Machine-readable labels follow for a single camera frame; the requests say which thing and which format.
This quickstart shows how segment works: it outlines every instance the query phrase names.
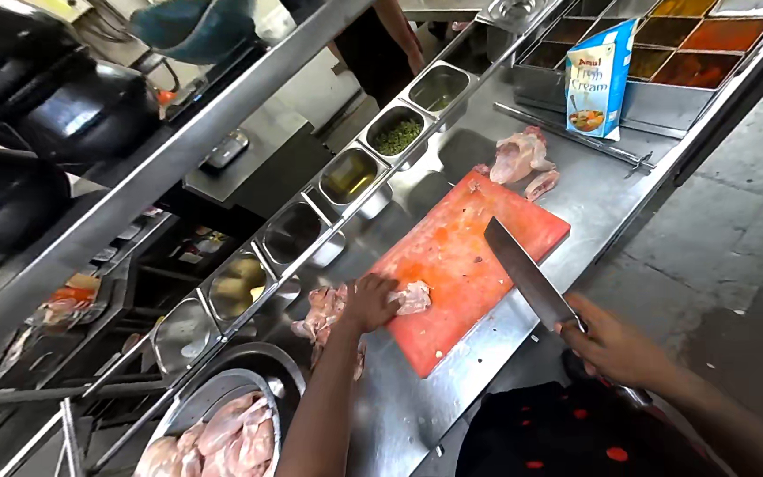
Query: orange cutting board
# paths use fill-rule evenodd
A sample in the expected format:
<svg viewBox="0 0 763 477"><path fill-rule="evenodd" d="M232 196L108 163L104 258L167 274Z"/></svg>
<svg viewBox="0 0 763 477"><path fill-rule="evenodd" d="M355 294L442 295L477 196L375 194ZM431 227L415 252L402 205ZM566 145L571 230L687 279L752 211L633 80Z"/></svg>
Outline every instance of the orange cutting board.
<svg viewBox="0 0 763 477"><path fill-rule="evenodd" d="M569 223L472 170L370 269L402 288L429 286L428 310L387 324L421 378L514 286L483 236L492 216L535 261L570 232Z"/></svg>

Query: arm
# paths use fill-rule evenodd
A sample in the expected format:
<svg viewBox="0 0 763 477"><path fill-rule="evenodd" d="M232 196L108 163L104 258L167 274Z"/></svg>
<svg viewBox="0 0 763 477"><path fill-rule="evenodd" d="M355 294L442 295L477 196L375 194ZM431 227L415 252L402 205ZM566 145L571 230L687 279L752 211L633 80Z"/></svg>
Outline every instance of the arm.
<svg viewBox="0 0 763 477"><path fill-rule="evenodd" d="M584 358L588 374L601 373L663 397L737 475L763 475L763 422L758 417L584 297L568 295L567 301L588 324L588 335L569 324L555 330Z"/></svg>
<svg viewBox="0 0 763 477"><path fill-rule="evenodd" d="M333 325L281 450L276 477L344 475L349 448L353 374L362 333L382 326L399 307L387 303L396 281L368 275L349 284L346 309Z"/></svg>
<svg viewBox="0 0 763 477"><path fill-rule="evenodd" d="M417 76L417 73L425 66L423 53L420 51L417 37L411 31L411 26L408 25L408 20L402 13L399 3L397 0L376 0L373 8L376 9L376 15L379 16L384 29L408 56L411 72Z"/></svg>

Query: cleaver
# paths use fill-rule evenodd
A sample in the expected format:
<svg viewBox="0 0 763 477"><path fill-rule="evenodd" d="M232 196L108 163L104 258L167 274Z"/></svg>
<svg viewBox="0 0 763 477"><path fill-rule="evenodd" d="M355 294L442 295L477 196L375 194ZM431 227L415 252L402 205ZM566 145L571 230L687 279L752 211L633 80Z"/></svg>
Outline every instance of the cleaver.
<svg viewBox="0 0 763 477"><path fill-rule="evenodd" d="M485 240L490 245L493 255L502 264L511 281L535 311L537 317L550 331L555 324L575 322L579 329L588 332L588 326L582 317L567 304L564 297L549 282L537 267L532 257L517 243L496 217L491 218L485 229ZM617 393L624 396L633 406L645 407L652 404L652 398L645 390L609 383L616 387Z"/></svg>

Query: knife handle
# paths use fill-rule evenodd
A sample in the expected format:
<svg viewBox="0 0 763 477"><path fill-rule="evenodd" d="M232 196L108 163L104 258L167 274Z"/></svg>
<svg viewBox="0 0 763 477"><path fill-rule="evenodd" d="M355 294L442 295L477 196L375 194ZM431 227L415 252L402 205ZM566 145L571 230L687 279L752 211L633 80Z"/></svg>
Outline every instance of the knife handle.
<svg viewBox="0 0 763 477"><path fill-rule="evenodd" d="M579 329L582 331L582 333L588 334L588 324L582 320L582 316L579 315L579 312L577 310L573 310L576 314L576 324L578 325ZM619 396L622 396L623 399L626 399L629 401L629 404L633 407L636 407L638 409L642 409L643 407L652 406L652 397L646 390L642 390L640 388L630 388L629 386L619 385L616 382L614 382L613 379L605 378L606 381L612 386L615 387L615 390L617 391L617 394Z"/></svg>

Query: raw chicken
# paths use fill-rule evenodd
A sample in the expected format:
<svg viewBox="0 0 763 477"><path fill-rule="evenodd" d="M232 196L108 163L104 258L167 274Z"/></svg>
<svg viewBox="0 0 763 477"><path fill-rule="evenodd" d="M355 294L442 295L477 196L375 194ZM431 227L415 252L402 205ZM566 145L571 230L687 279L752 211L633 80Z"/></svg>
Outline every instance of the raw chicken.
<svg viewBox="0 0 763 477"><path fill-rule="evenodd" d="M241 437L243 444L238 456L238 463L232 472L237 475L250 470L260 463L266 462L273 455L273 422L270 410L267 410L263 420L252 420L243 426Z"/></svg>
<svg viewBox="0 0 763 477"><path fill-rule="evenodd" d="M181 455L175 445L175 437L155 439L143 451L134 469L134 477L178 477L181 475Z"/></svg>
<svg viewBox="0 0 763 477"><path fill-rule="evenodd" d="M300 338L307 338L314 345L311 352L311 368L316 366L317 361L323 354L325 342L332 333L332 325L340 319L346 308L348 287L342 284L337 289L325 286L311 290L308 293L308 301L311 310L305 319L291 324L290 329ZM364 355L359 348L359 364L355 367L355 379L363 372Z"/></svg>
<svg viewBox="0 0 763 477"><path fill-rule="evenodd" d="M226 469L232 475L238 475L240 470L238 460L246 439L246 428L241 429L240 434L225 448Z"/></svg>
<svg viewBox="0 0 763 477"><path fill-rule="evenodd" d="M496 143L496 163L490 170L490 180L504 184L517 182L532 170L552 170L555 164L546 160L546 139L540 128L530 125L524 132Z"/></svg>
<svg viewBox="0 0 763 477"><path fill-rule="evenodd" d="M218 455L222 452L219 452L214 455L207 456L205 458L205 464L202 466L202 477L224 477L222 472L220 471L219 463L217 462L222 457Z"/></svg>
<svg viewBox="0 0 763 477"><path fill-rule="evenodd" d="M202 435L202 431L204 430L205 422L203 422L202 419L199 419L199 422L184 431L184 434L178 438L178 443L176 444L179 453L186 454L191 449L194 449L196 447L196 441L199 439L199 436Z"/></svg>
<svg viewBox="0 0 763 477"><path fill-rule="evenodd" d="M392 292L387 296L387 301L395 299L399 301L399 309L396 311L399 316L419 313L431 306L429 286L421 280L407 284L404 290Z"/></svg>
<svg viewBox="0 0 763 477"><path fill-rule="evenodd" d="M234 477L264 477L270 472L270 463L271 462L260 463L249 470L236 473Z"/></svg>
<svg viewBox="0 0 763 477"><path fill-rule="evenodd" d="M557 170L547 170L541 175L537 176L532 182L525 188L525 198L529 201L536 201L538 197L544 195L546 192L552 190L558 183L558 177L560 174Z"/></svg>
<svg viewBox="0 0 763 477"><path fill-rule="evenodd" d="M202 454L196 447L181 456L181 477L202 477Z"/></svg>
<svg viewBox="0 0 763 477"><path fill-rule="evenodd" d="M259 391L254 391L222 406L205 426L196 443L202 455L210 456L228 444L243 426L243 421L249 412L260 408L259 401L264 401L264 405L266 404L266 400L260 399L262 396L263 394Z"/></svg>

